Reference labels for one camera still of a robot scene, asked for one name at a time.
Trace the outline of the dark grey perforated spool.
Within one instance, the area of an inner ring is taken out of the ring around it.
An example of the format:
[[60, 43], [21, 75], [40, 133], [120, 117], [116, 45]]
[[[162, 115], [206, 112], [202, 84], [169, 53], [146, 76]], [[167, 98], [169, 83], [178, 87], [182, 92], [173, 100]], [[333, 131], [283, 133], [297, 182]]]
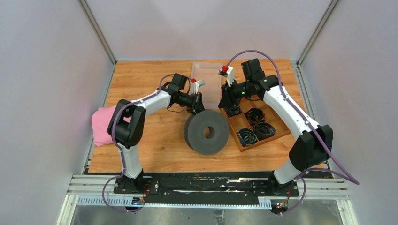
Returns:
[[184, 125], [184, 139], [187, 145], [202, 155], [220, 152], [229, 139], [227, 119], [213, 110], [192, 114]]

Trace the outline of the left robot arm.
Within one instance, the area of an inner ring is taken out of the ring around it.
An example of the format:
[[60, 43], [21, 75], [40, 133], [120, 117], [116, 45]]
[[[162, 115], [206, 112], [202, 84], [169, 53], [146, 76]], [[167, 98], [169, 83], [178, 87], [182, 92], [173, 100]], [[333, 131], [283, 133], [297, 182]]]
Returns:
[[138, 143], [143, 135], [146, 116], [173, 104], [186, 107], [193, 115], [205, 110], [202, 94], [199, 92], [199, 88], [205, 85], [203, 80], [195, 80], [178, 73], [169, 76], [172, 80], [160, 80], [159, 87], [150, 95], [132, 101], [119, 100], [107, 128], [121, 156], [122, 170], [119, 179], [126, 182], [126, 188], [133, 194], [140, 193], [144, 187]]

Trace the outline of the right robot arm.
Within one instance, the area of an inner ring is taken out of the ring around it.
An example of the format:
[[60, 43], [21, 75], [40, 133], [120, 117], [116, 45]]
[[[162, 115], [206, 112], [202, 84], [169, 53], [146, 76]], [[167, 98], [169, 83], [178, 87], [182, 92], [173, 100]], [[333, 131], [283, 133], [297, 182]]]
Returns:
[[289, 128], [294, 138], [294, 145], [289, 152], [289, 159], [272, 172], [268, 179], [268, 189], [274, 195], [281, 195], [287, 186], [302, 172], [330, 159], [333, 130], [329, 125], [321, 126], [313, 120], [287, 94], [280, 78], [266, 76], [258, 59], [241, 64], [245, 82], [237, 83], [234, 68], [222, 66], [219, 75], [226, 77], [222, 85], [222, 98], [219, 108], [238, 106], [241, 99], [256, 95], [270, 106]]

